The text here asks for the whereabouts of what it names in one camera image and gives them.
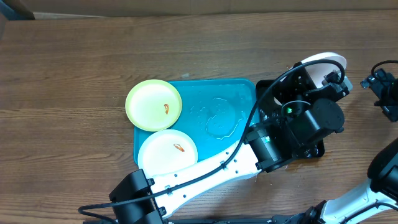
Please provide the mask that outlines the white plate with sauce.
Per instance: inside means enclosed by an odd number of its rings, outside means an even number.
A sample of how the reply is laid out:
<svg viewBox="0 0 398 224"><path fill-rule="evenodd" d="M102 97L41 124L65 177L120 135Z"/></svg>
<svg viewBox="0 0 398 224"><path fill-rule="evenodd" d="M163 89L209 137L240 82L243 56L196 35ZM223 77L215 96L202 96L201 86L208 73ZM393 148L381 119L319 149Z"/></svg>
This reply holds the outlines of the white plate with sauce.
<svg viewBox="0 0 398 224"><path fill-rule="evenodd" d="M271 88L271 99L280 106L314 103L319 99L339 101L352 84L345 75L346 59L333 52L312 55L297 62Z"/></svg>

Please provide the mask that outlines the yellow plate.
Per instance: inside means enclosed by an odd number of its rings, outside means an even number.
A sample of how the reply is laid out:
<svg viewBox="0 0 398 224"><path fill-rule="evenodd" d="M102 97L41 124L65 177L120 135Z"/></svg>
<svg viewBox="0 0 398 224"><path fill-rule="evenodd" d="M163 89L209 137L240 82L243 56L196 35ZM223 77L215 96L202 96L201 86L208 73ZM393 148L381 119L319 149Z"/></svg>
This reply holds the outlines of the yellow plate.
<svg viewBox="0 0 398 224"><path fill-rule="evenodd" d="M145 80L127 94L125 111L130 122L144 131L156 132L171 127L182 112L178 90L163 80Z"/></svg>

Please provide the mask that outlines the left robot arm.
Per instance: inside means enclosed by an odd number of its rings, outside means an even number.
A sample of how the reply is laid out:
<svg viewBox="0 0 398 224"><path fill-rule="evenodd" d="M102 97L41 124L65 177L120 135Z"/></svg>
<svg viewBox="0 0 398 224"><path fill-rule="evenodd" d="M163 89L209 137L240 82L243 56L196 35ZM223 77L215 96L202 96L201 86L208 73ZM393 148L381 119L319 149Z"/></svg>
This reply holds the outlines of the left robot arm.
<svg viewBox="0 0 398 224"><path fill-rule="evenodd" d="M320 85L316 81L320 75ZM352 84L327 69L301 68L257 84L264 119L246 127L229 149L187 168L148 177L137 170L110 193L116 223L163 223L191 199L219 185L272 172L297 159L324 155L323 139L345 121L338 101Z"/></svg>

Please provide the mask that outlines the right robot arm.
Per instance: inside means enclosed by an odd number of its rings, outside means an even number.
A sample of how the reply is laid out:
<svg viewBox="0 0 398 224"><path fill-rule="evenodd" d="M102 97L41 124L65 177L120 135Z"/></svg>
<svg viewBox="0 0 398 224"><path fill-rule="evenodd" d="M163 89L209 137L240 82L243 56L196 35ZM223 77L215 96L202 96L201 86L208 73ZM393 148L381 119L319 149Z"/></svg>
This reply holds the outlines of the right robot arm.
<svg viewBox="0 0 398 224"><path fill-rule="evenodd" d="M376 106L383 113L397 121L397 78L378 68L361 82L363 88L370 88L379 98ZM387 145L371 162L368 179L341 197L323 201L310 207L305 213L286 220L286 223L354 224L386 210L397 210L397 140Z"/></svg>

